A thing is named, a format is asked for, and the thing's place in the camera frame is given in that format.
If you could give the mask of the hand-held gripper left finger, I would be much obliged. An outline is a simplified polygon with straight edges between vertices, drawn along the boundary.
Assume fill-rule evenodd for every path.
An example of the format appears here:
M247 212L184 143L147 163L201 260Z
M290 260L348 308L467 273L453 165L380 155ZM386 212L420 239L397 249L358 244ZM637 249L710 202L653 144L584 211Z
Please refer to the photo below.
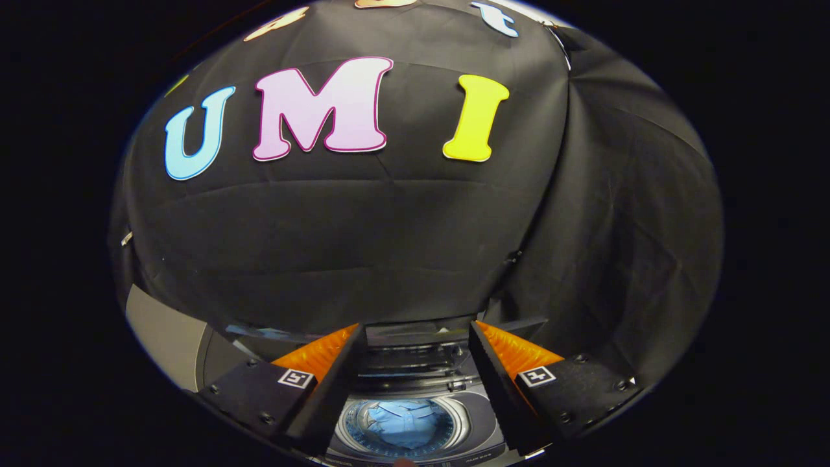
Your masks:
M317 457L329 447L367 346L365 326L332 332L278 359L248 359L208 381L196 399L278 450Z

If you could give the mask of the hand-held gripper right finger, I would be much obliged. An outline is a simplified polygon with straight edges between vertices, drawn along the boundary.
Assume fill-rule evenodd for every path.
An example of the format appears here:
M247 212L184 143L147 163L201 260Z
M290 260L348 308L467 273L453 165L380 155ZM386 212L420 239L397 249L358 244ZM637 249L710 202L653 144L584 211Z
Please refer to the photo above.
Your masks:
M510 449L530 455L582 438L628 408L640 385L579 353L560 355L481 321L469 351Z

